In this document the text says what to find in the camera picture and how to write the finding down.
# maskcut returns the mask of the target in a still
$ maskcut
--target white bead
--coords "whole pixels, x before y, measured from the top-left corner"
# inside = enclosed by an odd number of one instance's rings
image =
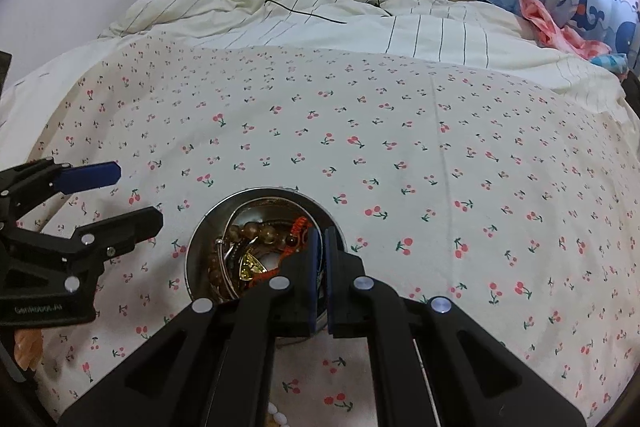
[[[276,414],[273,415],[273,419],[275,420],[275,422],[278,425],[286,425],[287,424],[287,417],[284,416],[281,412],[277,412]]]

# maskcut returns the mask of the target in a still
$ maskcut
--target yellow pendant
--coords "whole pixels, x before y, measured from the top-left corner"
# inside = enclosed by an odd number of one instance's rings
[[[267,269],[250,253],[245,253],[240,261],[240,280],[249,282],[255,273],[264,273]]]

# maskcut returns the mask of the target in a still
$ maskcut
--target hand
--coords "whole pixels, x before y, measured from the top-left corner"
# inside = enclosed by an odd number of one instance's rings
[[[42,358],[42,330],[16,330],[14,340],[15,362],[23,371],[27,368],[35,371]]]

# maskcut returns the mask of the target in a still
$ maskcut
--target cherry print fabric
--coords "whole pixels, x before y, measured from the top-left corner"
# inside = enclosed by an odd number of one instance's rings
[[[154,205],[158,237],[112,260],[97,320],[45,332],[40,397],[59,415],[189,302],[201,217],[246,187],[327,208],[367,274],[447,295],[590,426],[638,361],[638,162],[607,113],[520,78],[392,55],[206,50],[146,36],[78,79],[32,157],[117,160],[115,186],[51,200],[25,227],[69,236]],[[364,341],[276,352],[292,427],[375,425]]]

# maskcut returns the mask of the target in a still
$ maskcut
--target triangular cutout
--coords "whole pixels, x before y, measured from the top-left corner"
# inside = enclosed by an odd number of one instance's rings
[[[458,341],[465,351],[484,397],[493,398],[520,384],[518,375],[500,362],[471,333],[459,331]]]
[[[44,288],[49,281],[32,275],[30,273],[21,272],[19,270],[9,270],[4,279],[4,288],[8,290],[20,290],[26,288]]]
[[[125,379],[124,384],[148,398],[159,397],[186,338],[187,333],[184,330],[176,331],[163,346]]]

